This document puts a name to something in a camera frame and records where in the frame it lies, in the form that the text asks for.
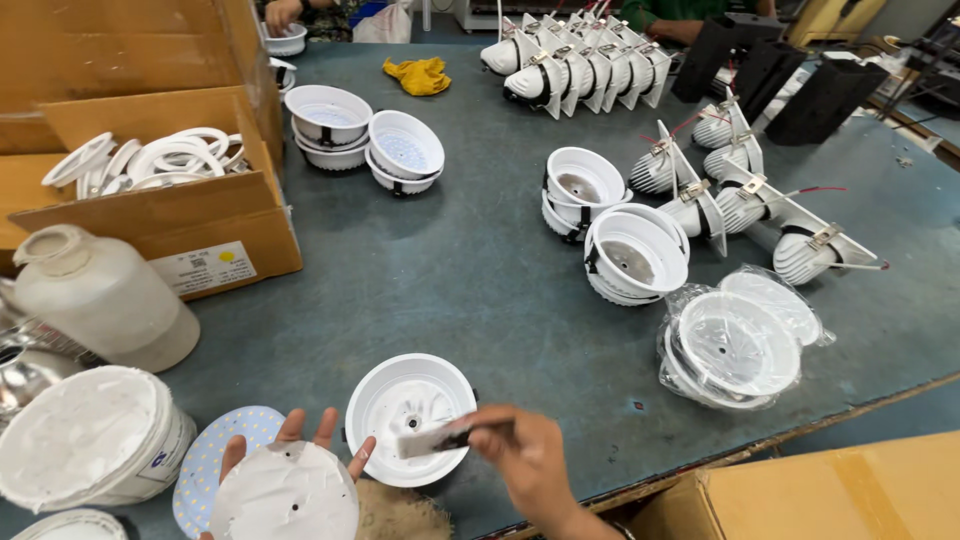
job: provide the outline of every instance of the barcode label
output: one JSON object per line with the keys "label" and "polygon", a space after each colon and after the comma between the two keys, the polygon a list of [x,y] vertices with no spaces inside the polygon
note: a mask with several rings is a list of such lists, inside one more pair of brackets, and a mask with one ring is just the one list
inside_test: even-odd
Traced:
{"label": "barcode label", "polygon": [[230,242],[149,261],[179,295],[256,277],[243,242]]}

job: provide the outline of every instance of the white plastic jug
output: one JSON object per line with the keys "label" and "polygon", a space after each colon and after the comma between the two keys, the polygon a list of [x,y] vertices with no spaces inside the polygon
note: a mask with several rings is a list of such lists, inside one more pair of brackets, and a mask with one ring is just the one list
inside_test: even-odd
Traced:
{"label": "white plastic jug", "polygon": [[30,235],[13,254],[27,311],[103,359],[156,373],[200,339],[200,322],[127,242],[73,225]]}

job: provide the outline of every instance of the table surface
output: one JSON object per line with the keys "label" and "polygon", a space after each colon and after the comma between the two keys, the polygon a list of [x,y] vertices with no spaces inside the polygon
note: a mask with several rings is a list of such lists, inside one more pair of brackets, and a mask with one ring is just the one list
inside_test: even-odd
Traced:
{"label": "table surface", "polygon": [[[697,106],[666,93],[657,110],[617,104],[611,114],[577,109],[557,121],[504,100],[503,80],[481,72],[479,52],[311,43],[292,59],[300,85],[339,86],[375,109],[423,120],[444,143],[445,170],[420,196],[398,200],[366,167],[337,174],[310,167],[287,135],[285,191],[304,269],[190,303],[202,323],[200,344],[160,377],[201,428],[244,405],[304,407],[312,424],[327,406],[343,412],[378,363],[429,353],[459,367],[481,403],[556,418],[570,483],[583,500],[960,371],[957,173],[863,117],[819,146],[760,143],[782,191],[848,187],[805,195],[803,204],[892,269],[825,274],[801,288],[837,341],[804,351],[802,382],[776,406],[735,414],[672,394],[658,381],[655,353],[665,304],[618,307],[599,297],[582,248],[563,244],[543,223],[540,182],[547,156],[568,145],[629,171],[646,148],[638,135],[655,135],[657,118],[676,126]],[[380,70],[387,57],[434,56],[453,80],[434,97],[411,97]],[[681,132],[683,145],[691,130]],[[702,170],[706,152],[685,153]],[[897,166],[897,155],[913,166]],[[696,283],[716,284],[742,262],[765,265],[771,257],[743,235],[731,238],[726,259],[705,242],[692,245]],[[346,444],[336,441],[333,451],[348,459]],[[420,491],[450,511],[458,539],[522,521],[502,480],[473,453]],[[129,518],[139,538],[176,540],[170,504],[168,490],[110,511]],[[0,503],[0,536],[35,519]]]}

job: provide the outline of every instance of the plastic bag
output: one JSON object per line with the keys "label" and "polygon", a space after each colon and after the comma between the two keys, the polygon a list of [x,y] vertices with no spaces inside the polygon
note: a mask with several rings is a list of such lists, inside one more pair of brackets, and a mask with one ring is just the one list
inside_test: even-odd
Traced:
{"label": "plastic bag", "polygon": [[407,13],[412,0],[397,0],[353,29],[354,43],[409,43],[413,21]]}
{"label": "plastic bag", "polygon": [[799,382],[800,341],[761,304],[690,283],[666,302],[660,382],[675,393],[714,408],[756,410]]}
{"label": "plastic bag", "polygon": [[836,335],[824,328],[810,302],[776,272],[743,264],[717,286],[721,290],[742,294],[773,311],[805,347],[824,347],[836,341]]}

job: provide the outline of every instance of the rag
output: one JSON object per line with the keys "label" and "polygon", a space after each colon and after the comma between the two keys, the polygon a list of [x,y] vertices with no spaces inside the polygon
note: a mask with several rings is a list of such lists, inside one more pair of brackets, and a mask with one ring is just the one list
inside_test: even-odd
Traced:
{"label": "rag", "polygon": [[446,62],[440,57],[430,60],[405,61],[397,65],[388,58],[383,62],[383,71],[398,81],[412,96],[432,96],[450,86],[450,78],[444,74]]}

